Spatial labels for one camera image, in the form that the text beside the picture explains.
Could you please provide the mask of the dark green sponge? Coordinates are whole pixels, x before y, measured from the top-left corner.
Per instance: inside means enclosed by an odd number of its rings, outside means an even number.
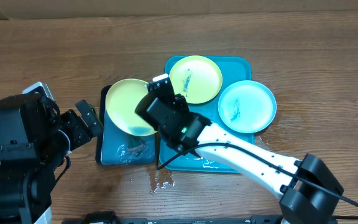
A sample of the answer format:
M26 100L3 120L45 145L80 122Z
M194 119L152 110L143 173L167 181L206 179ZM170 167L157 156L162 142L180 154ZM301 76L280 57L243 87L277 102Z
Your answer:
M129 152L137 152L143 150L145 144L138 136L127 135L126 136L127 150Z

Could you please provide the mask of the light blue plate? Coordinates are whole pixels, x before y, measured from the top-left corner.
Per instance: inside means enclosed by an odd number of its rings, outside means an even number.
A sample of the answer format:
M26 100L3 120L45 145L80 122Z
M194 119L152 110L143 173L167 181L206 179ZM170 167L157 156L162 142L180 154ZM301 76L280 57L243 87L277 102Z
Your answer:
M229 129L243 134L258 133L273 122L277 101L264 84L243 80L223 91L218 101L218 113Z

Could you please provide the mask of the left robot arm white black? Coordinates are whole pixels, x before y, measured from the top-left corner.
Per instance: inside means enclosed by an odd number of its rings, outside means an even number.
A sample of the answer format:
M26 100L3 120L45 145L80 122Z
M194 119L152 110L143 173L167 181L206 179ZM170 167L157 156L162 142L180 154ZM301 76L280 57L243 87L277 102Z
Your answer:
M0 223L50 223L57 167L103 132L85 100L61 113L40 93L0 100Z

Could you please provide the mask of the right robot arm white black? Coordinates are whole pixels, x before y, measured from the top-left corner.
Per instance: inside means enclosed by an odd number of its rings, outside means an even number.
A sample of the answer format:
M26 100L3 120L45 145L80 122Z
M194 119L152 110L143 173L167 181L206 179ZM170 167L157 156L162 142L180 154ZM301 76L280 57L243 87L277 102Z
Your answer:
M172 101L148 94L135 113L169 147L224 164L279 199L283 223L329 223L343 188L326 164L307 154L299 160L241 140L207 117L189 111L183 97Z

